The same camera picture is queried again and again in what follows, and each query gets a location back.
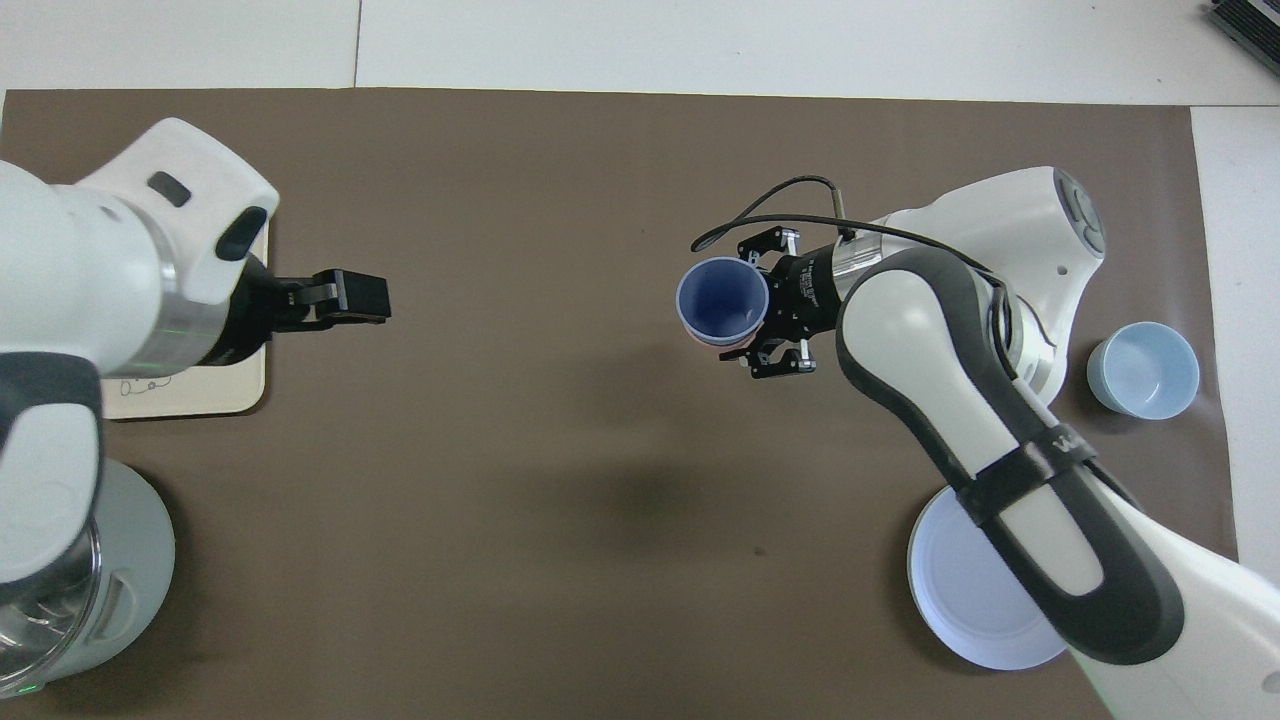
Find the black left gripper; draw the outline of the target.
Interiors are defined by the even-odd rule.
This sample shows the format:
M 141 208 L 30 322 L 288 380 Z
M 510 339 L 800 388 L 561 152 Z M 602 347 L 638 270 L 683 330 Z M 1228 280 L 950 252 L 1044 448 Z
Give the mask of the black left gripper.
M 302 291 L 321 290 L 317 300 L 298 300 Z M 308 316 L 317 305 L 319 316 Z M 334 325 L 385 324 L 392 316 L 387 281 L 351 270 L 329 269 L 307 278 L 274 275 L 248 255 L 229 297 L 227 318 L 202 366 L 229 366 L 256 354 L 275 334 L 328 331 Z

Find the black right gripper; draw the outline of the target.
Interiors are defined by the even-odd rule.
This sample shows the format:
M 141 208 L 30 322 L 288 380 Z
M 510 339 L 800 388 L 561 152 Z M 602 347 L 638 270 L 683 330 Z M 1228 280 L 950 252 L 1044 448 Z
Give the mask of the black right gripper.
M 796 229 L 773 227 L 739 242 L 739 259 L 754 266 L 769 252 L 783 256 L 765 273 L 771 295 L 767 338 L 751 338 L 735 348 L 735 357 L 753 379 L 813 373 L 817 360 L 809 338 L 837 325 L 844 301 L 835 283 L 835 247 L 797 256 L 799 241 Z

